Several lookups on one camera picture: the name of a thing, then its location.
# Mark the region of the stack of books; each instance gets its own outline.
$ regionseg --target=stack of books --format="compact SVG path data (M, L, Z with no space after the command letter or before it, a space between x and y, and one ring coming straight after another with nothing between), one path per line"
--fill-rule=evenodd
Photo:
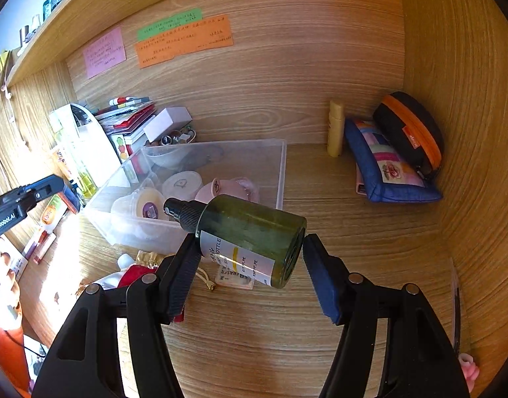
M94 114L112 142L121 163L147 142L144 127L155 118L154 112L154 102L149 97L144 97L109 106Z

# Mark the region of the pink sticky note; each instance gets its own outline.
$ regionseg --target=pink sticky note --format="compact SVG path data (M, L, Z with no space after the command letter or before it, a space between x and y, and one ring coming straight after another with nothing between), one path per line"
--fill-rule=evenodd
M83 51L88 79L125 61L121 27L106 33Z

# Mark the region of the orange tag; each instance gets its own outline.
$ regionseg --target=orange tag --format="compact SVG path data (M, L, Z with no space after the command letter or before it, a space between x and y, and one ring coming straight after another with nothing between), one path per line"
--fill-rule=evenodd
M140 68L216 47L232 46L228 15L217 15L164 31L134 45Z
M414 149L417 149L420 146L420 142L414 137L414 135L411 133L411 129L409 129L409 126L403 127L403 133L405 133L405 136L407 136L407 139L409 139L409 142L413 146Z

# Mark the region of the purple sticker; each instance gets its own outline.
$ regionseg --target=purple sticker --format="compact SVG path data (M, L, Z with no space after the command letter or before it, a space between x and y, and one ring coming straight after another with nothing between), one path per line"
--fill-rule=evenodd
M158 218L158 208L153 202L147 202L142 208L142 215L147 219Z

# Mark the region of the clear plastic bin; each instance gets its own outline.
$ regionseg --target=clear plastic bin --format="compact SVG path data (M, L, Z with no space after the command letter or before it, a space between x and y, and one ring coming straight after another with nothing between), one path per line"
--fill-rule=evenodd
M176 252L186 236L178 223L113 213L113 203L142 187L160 191L170 176L191 170L200 174L203 184L214 178L246 176L258 187L261 204L281 210L286 149L281 139L144 147L115 171L86 205L84 213L112 245L161 254Z

